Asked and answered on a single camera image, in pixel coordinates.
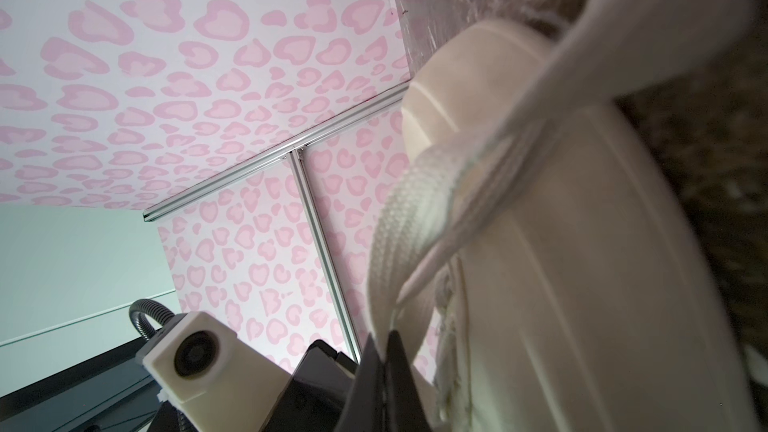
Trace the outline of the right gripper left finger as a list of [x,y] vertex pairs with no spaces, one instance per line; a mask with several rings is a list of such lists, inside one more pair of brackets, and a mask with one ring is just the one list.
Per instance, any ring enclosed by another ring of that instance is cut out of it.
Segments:
[[345,407],[335,432],[384,430],[384,364],[369,335]]

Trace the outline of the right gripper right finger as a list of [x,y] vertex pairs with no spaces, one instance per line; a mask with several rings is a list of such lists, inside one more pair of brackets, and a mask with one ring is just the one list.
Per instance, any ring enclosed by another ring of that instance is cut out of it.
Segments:
[[421,399],[397,331],[388,336],[384,361],[384,430],[431,432]]

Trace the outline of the white shoelace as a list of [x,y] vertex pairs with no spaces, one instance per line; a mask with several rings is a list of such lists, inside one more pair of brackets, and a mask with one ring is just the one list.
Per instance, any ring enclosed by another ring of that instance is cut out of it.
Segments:
[[750,27],[759,0],[588,0],[498,120],[423,151],[391,189],[373,235],[368,322],[376,352],[392,331],[418,351],[423,290],[512,201],[575,111],[682,75]]

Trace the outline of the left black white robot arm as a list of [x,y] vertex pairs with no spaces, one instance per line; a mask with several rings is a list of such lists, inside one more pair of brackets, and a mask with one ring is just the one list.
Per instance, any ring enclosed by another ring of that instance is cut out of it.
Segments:
[[[150,374],[129,358],[132,341],[1,399],[4,431],[191,431],[179,411],[159,402]],[[266,431],[332,431],[357,365],[322,340],[306,350]]]

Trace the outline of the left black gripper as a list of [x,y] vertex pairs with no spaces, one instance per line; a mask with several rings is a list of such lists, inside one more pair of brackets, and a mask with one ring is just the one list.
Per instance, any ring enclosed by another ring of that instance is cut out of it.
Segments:
[[262,431],[334,431],[358,364],[318,339],[310,344]]

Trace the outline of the cream white sneaker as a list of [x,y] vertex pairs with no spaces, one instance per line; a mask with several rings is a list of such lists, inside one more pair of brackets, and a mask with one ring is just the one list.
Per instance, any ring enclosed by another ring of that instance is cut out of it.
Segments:
[[566,117],[436,295],[436,409],[449,430],[760,427],[692,228],[612,105]]

